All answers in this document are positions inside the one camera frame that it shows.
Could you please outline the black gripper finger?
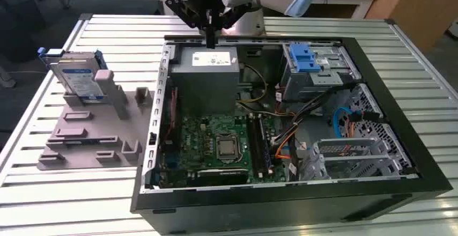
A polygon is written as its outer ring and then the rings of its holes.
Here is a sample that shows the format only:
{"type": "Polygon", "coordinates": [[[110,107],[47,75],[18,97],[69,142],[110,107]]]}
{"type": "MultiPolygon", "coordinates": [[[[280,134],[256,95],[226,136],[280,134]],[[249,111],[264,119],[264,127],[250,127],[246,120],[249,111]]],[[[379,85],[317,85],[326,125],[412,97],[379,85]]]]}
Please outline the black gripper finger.
{"type": "Polygon", "coordinates": [[[232,28],[252,7],[253,4],[244,4],[230,8],[226,13],[222,12],[224,9],[212,9],[212,48],[216,48],[218,43],[217,31],[232,28]]]}
{"type": "Polygon", "coordinates": [[[190,28],[198,28],[202,31],[206,47],[212,48],[212,28],[204,0],[166,0],[166,5],[190,28]]]}

